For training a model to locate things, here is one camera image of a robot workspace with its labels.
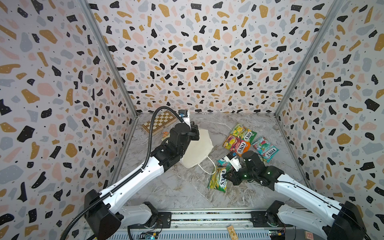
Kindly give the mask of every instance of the black cable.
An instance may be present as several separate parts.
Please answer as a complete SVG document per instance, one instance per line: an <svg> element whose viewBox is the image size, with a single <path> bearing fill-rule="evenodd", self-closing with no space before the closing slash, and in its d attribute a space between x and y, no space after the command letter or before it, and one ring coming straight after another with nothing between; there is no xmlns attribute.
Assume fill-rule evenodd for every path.
<svg viewBox="0 0 384 240"><path fill-rule="evenodd" d="M355 222L355 224L356 224L361 230L363 230L365 236L368 237L368 240L371 240L371 238L368 236L367 232L362 228L362 226L360 226L360 224L358 224L358 223L357 223L351 216L349 216L347 213L341 211L341 209L338 209L338 208L335 207L334 205L329 204L328 202L326 202L324 199L322 199L322 198L316 196L315 194L311 193L310 191L306 190L305 188L302 188L302 187L300 187L300 186L298 186L298 185L296 185L296 184L294 184L294 183L286 182L286 181L278 181L278 183L279 183L279 182L289 183L289 184L291 184L291 185L294 185L295 187L301 188L302 190L304 190L304 191L306 191L307 193L309 193L309 194L311 194L311 195L317 197L318 199L320 199L320 200L323 201L324 203L328 204L329 206L331 206L331 207L333 207L333 208L339 210L339 211L342 212L344 215L348 216L353 222Z"/></svg>
<svg viewBox="0 0 384 240"><path fill-rule="evenodd" d="M129 182L132 178L134 178L135 176L137 176L139 173L141 173L144 168L147 166L148 164L148 160L149 160L149 156L151 154L151 148L152 148L152 132L153 132L153 124L155 122L155 118L156 118L156 115L158 114L158 112L162 109L167 109L169 110L171 113L173 113L176 118L180 121L180 122L184 122L184 120L170 107L168 106L161 106L159 108L157 108L155 110L155 112L153 113L152 115L152 119L151 119L151 124L150 124L150 127L149 127L149 137L148 137L148 151L147 151L147 156L146 156L146 159L143 163L143 165L141 166L141 169L137 170L136 172L134 172L131 176L129 176L127 179L125 179L124 181L122 181L120 184L118 184L116 187L114 187L112 190L111 190L111 193L114 193L116 192L119 188L121 188L124 184L126 184L127 182ZM65 238L67 238L69 232L71 231L71 229L73 228L73 226L77 223L77 221L89 210L93 209L96 205L98 205L101 201L103 201L104 199L106 199L107 197L109 197L111 194L110 192L104 194L102 197L100 197L98 200L96 200L95 202L93 202L91 205L89 205L86 209L84 209L83 211L81 211L69 224L68 226L65 228L65 230L63 231L63 234L61 235L60 237L60 240L65 240Z"/></svg>

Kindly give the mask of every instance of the black paint spot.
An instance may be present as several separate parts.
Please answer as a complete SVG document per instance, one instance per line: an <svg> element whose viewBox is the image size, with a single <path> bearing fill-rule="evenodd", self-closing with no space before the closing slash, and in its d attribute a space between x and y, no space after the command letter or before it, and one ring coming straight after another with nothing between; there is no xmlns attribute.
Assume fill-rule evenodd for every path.
<svg viewBox="0 0 384 240"><path fill-rule="evenodd" d="M291 10L292 10L292 11L298 11L298 12L299 12L300 9L301 9L301 7L302 7L302 6L299 6L299 5L292 5L292 6L291 6Z"/></svg>
<svg viewBox="0 0 384 240"><path fill-rule="evenodd" d="M57 201L61 201L61 195L63 194L63 190L57 191L54 193L53 197L56 198Z"/></svg>
<svg viewBox="0 0 384 240"><path fill-rule="evenodd" d="M365 162L362 167L360 167L360 170L365 171L375 168L375 164L373 162Z"/></svg>
<svg viewBox="0 0 384 240"><path fill-rule="evenodd" d="M377 34L377 30L374 30L374 31L369 35L369 37L372 38L372 37L374 37L376 34Z"/></svg>
<svg viewBox="0 0 384 240"><path fill-rule="evenodd" d="M60 146L56 146L55 149L53 150L52 154L50 155L50 157L55 159L57 154L59 154L60 149L61 149Z"/></svg>
<svg viewBox="0 0 384 240"><path fill-rule="evenodd" d="M338 21L344 22L347 19L348 16L339 16L337 18Z"/></svg>
<svg viewBox="0 0 384 240"><path fill-rule="evenodd" d="M99 56L96 56L95 57L95 59L93 60L93 64L99 64L99 62L100 62L100 58L99 58Z"/></svg>
<svg viewBox="0 0 384 240"><path fill-rule="evenodd" d="M26 13L23 9L21 9L21 8L17 8L17 12L21 15L21 16L23 16L23 17L28 17L28 13Z"/></svg>
<svg viewBox="0 0 384 240"><path fill-rule="evenodd" d="M21 183L20 190L21 190L20 197L18 197L17 199L23 202L27 201L26 191L25 191L25 182Z"/></svg>
<svg viewBox="0 0 384 240"><path fill-rule="evenodd" d="M157 33L156 33L155 29L153 29L153 28L152 28L151 36L154 38L157 38Z"/></svg>
<svg viewBox="0 0 384 240"><path fill-rule="evenodd" d="M112 34L111 27L112 27L112 26L107 26L106 33L108 33L108 34Z"/></svg>
<svg viewBox="0 0 384 240"><path fill-rule="evenodd" d="M34 131L35 131L34 128L32 128L30 126L25 126L23 128L23 130L21 131L21 133L19 134L19 136L17 137L17 140L19 142L25 142L25 140L32 137Z"/></svg>
<svg viewBox="0 0 384 240"><path fill-rule="evenodd" d="M343 63L344 64L348 63L350 57L351 57L351 54L348 54L345 58L343 58Z"/></svg>
<svg viewBox="0 0 384 240"><path fill-rule="evenodd" d="M290 35L293 35L293 34L295 34L295 31L296 31L296 29L298 29L299 27L294 27L290 32L289 32L289 34Z"/></svg>
<svg viewBox="0 0 384 240"><path fill-rule="evenodd" d="M61 76L61 71L52 65L52 70L55 76Z"/></svg>
<svg viewBox="0 0 384 240"><path fill-rule="evenodd" d="M348 122L347 120L344 120L343 125L344 125L346 128L348 128L348 130L351 130L351 129L352 129L352 125L349 124L349 122Z"/></svg>
<svg viewBox="0 0 384 240"><path fill-rule="evenodd" d="M70 23L71 23L71 22L76 22L76 21L77 21L75 15L68 16L67 19L68 19L68 21L69 21Z"/></svg>
<svg viewBox="0 0 384 240"><path fill-rule="evenodd" d="M244 29L243 32L240 34L240 36L242 36L243 38L245 38L247 36L247 30Z"/></svg>
<svg viewBox="0 0 384 240"><path fill-rule="evenodd" d="M202 46L202 45L196 45L196 46L193 46L193 50L195 50L195 51L201 51L201 50L203 50L203 46Z"/></svg>
<svg viewBox="0 0 384 240"><path fill-rule="evenodd" d="M111 3L111 4L109 5L109 7L110 7L110 8L119 8L119 7L120 7L120 6L119 6L119 2L118 2L118 1L113 2L113 3Z"/></svg>
<svg viewBox="0 0 384 240"><path fill-rule="evenodd" d="M218 2L218 3L213 5L213 8L221 8L222 5L223 5L223 2Z"/></svg>
<svg viewBox="0 0 384 240"><path fill-rule="evenodd" d="M201 4L191 3L191 8L201 10Z"/></svg>
<svg viewBox="0 0 384 240"><path fill-rule="evenodd" d="M286 49L287 49L287 46L278 46L278 47L276 48L276 51L284 52L284 51L286 51Z"/></svg>
<svg viewBox="0 0 384 240"><path fill-rule="evenodd" d="M377 108L380 106L377 102L373 101L372 99L367 99L364 102L367 105L367 109L370 109L372 111L376 111Z"/></svg>
<svg viewBox="0 0 384 240"><path fill-rule="evenodd" d="M37 211L36 209L32 209L28 211L28 216L29 216L29 223L32 223L36 221L37 219Z"/></svg>

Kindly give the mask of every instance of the metal frame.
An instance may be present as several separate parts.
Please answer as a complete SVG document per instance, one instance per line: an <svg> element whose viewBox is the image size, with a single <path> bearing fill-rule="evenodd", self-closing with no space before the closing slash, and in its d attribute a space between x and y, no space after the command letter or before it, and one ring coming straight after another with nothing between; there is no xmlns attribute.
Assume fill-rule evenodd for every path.
<svg viewBox="0 0 384 240"><path fill-rule="evenodd" d="M303 61L301 62L301 65L297 69L297 71L296 71L296 73L292 79L292 82L289 84L287 90L285 91L283 98L280 101L279 106L277 107L277 109L275 111L275 117L280 115L281 111L283 110L286 102L289 99L290 94L293 92L295 86L299 82L301 76L303 75L304 70L306 69L308 63L311 61L312 57L314 56L317 48L320 45L321 40L323 39L325 33L328 31L328 28L330 27L331 23L335 19L336 15L339 12L343 3L344 3L343 0L334 0L333 3L331 4L331 6L327 12L326 18L320 26L319 32L315 36L312 44L310 45L307 53L305 54L305 56L303 58Z"/></svg>

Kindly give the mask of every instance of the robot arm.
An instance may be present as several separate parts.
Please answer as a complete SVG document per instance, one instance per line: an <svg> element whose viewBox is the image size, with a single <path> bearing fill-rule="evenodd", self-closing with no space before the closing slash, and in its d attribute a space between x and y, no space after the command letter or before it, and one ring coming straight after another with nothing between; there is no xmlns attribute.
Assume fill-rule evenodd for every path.
<svg viewBox="0 0 384 240"><path fill-rule="evenodd" d="M224 178L239 185L244 180L255 180L262 186L284 194L311 212L305 212L274 201L266 217L271 226L279 222L298 226L327 240L362 240L366 229L357 207L324 197L300 184L275 166L265 166L253 151L243 154L245 168L227 172Z"/></svg>

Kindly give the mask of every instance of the gold paint spot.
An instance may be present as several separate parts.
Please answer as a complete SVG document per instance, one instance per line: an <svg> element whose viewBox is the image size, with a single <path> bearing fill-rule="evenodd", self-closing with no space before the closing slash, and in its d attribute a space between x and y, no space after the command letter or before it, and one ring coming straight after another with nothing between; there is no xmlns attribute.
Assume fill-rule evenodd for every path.
<svg viewBox="0 0 384 240"><path fill-rule="evenodd" d="M375 51L381 51L384 47L384 33L380 34L375 44Z"/></svg>
<svg viewBox="0 0 384 240"><path fill-rule="evenodd" d="M135 74L133 73L127 73L127 79L130 81L135 81Z"/></svg>
<svg viewBox="0 0 384 240"><path fill-rule="evenodd" d="M29 227L25 227L25 230L24 230L25 237L30 235L31 232L34 231L34 230L39 230L39 225L38 224L29 226Z"/></svg>
<svg viewBox="0 0 384 240"><path fill-rule="evenodd" d="M34 103L34 102L40 100L40 98L38 96L36 96L33 93L31 93L28 89L23 89L22 90L22 94L23 94L23 96L25 97L25 100L28 103Z"/></svg>
<svg viewBox="0 0 384 240"><path fill-rule="evenodd" d="M311 32L311 31L306 31L306 32L304 33L304 35L301 37L301 39L303 39L304 41L308 41L308 37L309 37L309 35L310 35L310 32Z"/></svg>
<svg viewBox="0 0 384 240"><path fill-rule="evenodd" d="M367 13L367 16L365 17L364 24L365 24L365 23L369 23L369 21L371 20L372 11L373 11L373 6L369 9L369 11L368 11L368 13Z"/></svg>
<svg viewBox="0 0 384 240"><path fill-rule="evenodd" d="M326 42L322 47L321 47L321 50L323 51L323 53L325 53L327 51L327 48L329 46L329 42Z"/></svg>
<svg viewBox="0 0 384 240"><path fill-rule="evenodd" d="M341 192L334 192L333 196L335 196L335 197L343 197L343 194Z"/></svg>
<svg viewBox="0 0 384 240"><path fill-rule="evenodd" d="M197 23L200 22L200 17L198 13L195 13L195 20Z"/></svg>
<svg viewBox="0 0 384 240"><path fill-rule="evenodd" d="M11 73L12 69L21 67L20 64L7 64L0 66L0 73L8 74Z"/></svg>
<svg viewBox="0 0 384 240"><path fill-rule="evenodd" d="M290 21L291 21L291 24L293 24L296 21L296 14L292 14Z"/></svg>
<svg viewBox="0 0 384 240"><path fill-rule="evenodd" d="M336 30L340 31L343 35L345 35L345 30L340 24L336 26Z"/></svg>
<svg viewBox="0 0 384 240"><path fill-rule="evenodd" d="M44 53L38 52L37 55L40 57L40 59L43 62L44 66L48 67L48 63L47 63L47 60L45 59Z"/></svg>
<svg viewBox="0 0 384 240"><path fill-rule="evenodd" d="M358 40L352 47L350 47L349 48L349 51L351 52L352 50L354 50L357 46L359 46L361 44L361 42L360 42L360 40Z"/></svg>
<svg viewBox="0 0 384 240"><path fill-rule="evenodd" d="M355 178L355 175L352 174L352 175L348 178L347 183L348 183L349 185L352 185L352 182L353 182L353 179L354 179L354 178Z"/></svg>
<svg viewBox="0 0 384 240"><path fill-rule="evenodd" d="M224 12L221 12L221 11L218 11L217 12L217 15L219 16L219 17L227 17L227 18L229 18L229 15L228 14L226 14L226 13L224 13Z"/></svg>
<svg viewBox="0 0 384 240"><path fill-rule="evenodd" d="M248 17L244 17L243 23L241 24L241 27L242 27L242 28L245 26L245 24L247 23L247 21L248 21Z"/></svg>
<svg viewBox="0 0 384 240"><path fill-rule="evenodd" d="M148 19L148 22L147 22L147 27L151 27L151 23L152 23L152 17L151 16L147 16L147 19Z"/></svg>
<svg viewBox="0 0 384 240"><path fill-rule="evenodd" d="M0 30L10 36L11 38L16 40L16 34L12 32L11 30L7 29L6 27L0 25Z"/></svg>
<svg viewBox="0 0 384 240"><path fill-rule="evenodd" d="M352 107L352 106L349 106L348 108L351 112L353 113L359 113L360 111L362 111L362 108L355 108L355 107Z"/></svg>
<svg viewBox="0 0 384 240"><path fill-rule="evenodd" d="M50 30L40 30L40 35L45 37L48 41L50 41L53 44L57 43L57 38L53 35L53 33Z"/></svg>
<svg viewBox="0 0 384 240"><path fill-rule="evenodd" d="M313 170L313 176L316 177L320 173L319 170L315 169Z"/></svg>
<svg viewBox="0 0 384 240"><path fill-rule="evenodd" d="M260 10L260 16L262 18L266 18L268 14L268 7L264 5L259 5L259 10Z"/></svg>
<svg viewBox="0 0 384 240"><path fill-rule="evenodd" d="M204 81L206 81L208 79L208 77L209 77L209 73L208 72L203 72L201 74L200 78L203 79Z"/></svg>
<svg viewBox="0 0 384 240"><path fill-rule="evenodd" d="M369 179L366 180L366 183L367 183L367 185L364 186L364 188L366 188L366 189L371 189L371 188L373 187L373 185L376 184L375 182L372 182L372 181L369 180Z"/></svg>
<svg viewBox="0 0 384 240"><path fill-rule="evenodd" d="M71 212L73 212L73 210L74 210L74 205L72 205L72 204L68 204L68 205L65 207L65 209L64 209L63 213L61 214L61 216L65 216L65 215L67 215L67 214L70 214Z"/></svg>
<svg viewBox="0 0 384 240"><path fill-rule="evenodd" d="M158 53L157 49L152 49L148 52L149 58L153 58L153 56Z"/></svg>
<svg viewBox="0 0 384 240"><path fill-rule="evenodd" d="M325 19L325 16L324 16L323 14L320 14L320 13L315 13L315 14L314 14L314 18L315 18L315 19L319 19L319 18L321 18L321 19Z"/></svg>
<svg viewBox="0 0 384 240"><path fill-rule="evenodd" d="M0 191L0 197L4 197L6 193L7 193L7 189L1 190Z"/></svg>
<svg viewBox="0 0 384 240"><path fill-rule="evenodd" d="M9 123L4 122L0 124L1 129L3 132L16 132L16 128L12 127Z"/></svg>
<svg viewBox="0 0 384 240"><path fill-rule="evenodd" d="M275 60L277 58L278 54L274 55L273 57L271 58L268 58L268 61L272 61L272 60Z"/></svg>
<svg viewBox="0 0 384 240"><path fill-rule="evenodd" d="M169 17L169 9L166 5L163 5L163 4L159 4L159 8L161 10L161 12L163 13L164 17Z"/></svg>
<svg viewBox="0 0 384 240"><path fill-rule="evenodd" d="M73 89L68 89L66 101L70 103L70 105L73 105Z"/></svg>
<svg viewBox="0 0 384 240"><path fill-rule="evenodd" d="M76 146L73 143L68 143L67 148L65 149L65 153L70 157L76 156L77 154Z"/></svg>
<svg viewBox="0 0 384 240"><path fill-rule="evenodd" d="M321 76L321 79L324 79L324 78L333 78L333 77L335 77L335 74L334 74L334 73L332 73L332 72L325 72L325 73L323 74L323 76Z"/></svg>
<svg viewBox="0 0 384 240"><path fill-rule="evenodd" d="M131 18L131 17L132 17L132 16L129 15L128 13L125 13L125 12L122 12L122 11L118 11L117 14L118 14L119 16L121 16L122 18L124 18L124 17L129 17L129 18Z"/></svg>
<svg viewBox="0 0 384 240"><path fill-rule="evenodd" d="M340 145L347 144L351 141L351 137L349 137L347 134L342 133L337 137L337 142Z"/></svg>
<svg viewBox="0 0 384 240"><path fill-rule="evenodd" d="M219 29L216 29L215 34L214 34L214 38L216 38L217 40L220 40L220 30Z"/></svg>
<svg viewBox="0 0 384 240"><path fill-rule="evenodd" d="M272 79L274 81L278 81L282 75L283 75L283 73L275 73Z"/></svg>
<svg viewBox="0 0 384 240"><path fill-rule="evenodd" d="M83 35L83 31L77 24L76 24L76 29L77 29L77 32L80 33L80 35Z"/></svg>
<svg viewBox="0 0 384 240"><path fill-rule="evenodd" d="M195 60L197 57L197 54L193 55L192 57L188 58L189 60Z"/></svg>
<svg viewBox="0 0 384 240"><path fill-rule="evenodd" d="M93 14L94 16L95 16L95 19L99 22L99 23L101 23L103 20L101 19L101 17L97 14L97 13L94 13Z"/></svg>
<svg viewBox="0 0 384 240"><path fill-rule="evenodd" d="M234 56L236 56L238 53L241 53L241 49L236 49L236 50L233 50L232 52L231 52L231 57L230 58L233 58Z"/></svg>

